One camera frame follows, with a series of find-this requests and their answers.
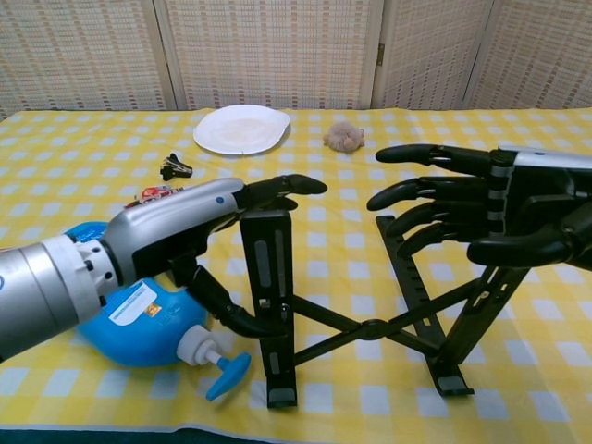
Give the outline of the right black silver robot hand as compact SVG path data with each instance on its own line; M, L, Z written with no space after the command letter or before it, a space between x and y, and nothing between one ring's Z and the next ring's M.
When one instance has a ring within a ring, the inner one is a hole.
M381 163L416 163L447 177L407 179L378 192L370 211L423 199L388 225L407 234L403 257L444 241L465 242L479 265L591 267L591 159L517 146L492 151L413 143L382 149Z

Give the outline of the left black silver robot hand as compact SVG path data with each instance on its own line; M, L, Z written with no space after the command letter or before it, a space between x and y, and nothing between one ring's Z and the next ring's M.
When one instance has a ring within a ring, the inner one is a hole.
M169 271L176 285L223 326L254 339L285 335L285 328L260 320L235 304L226 289L196 259L207 250L211 233L231 227L249 210L279 204L293 209L289 194L322 194L327 185L301 174L256 181L215 179L173 195L125 209L100 239L119 287Z

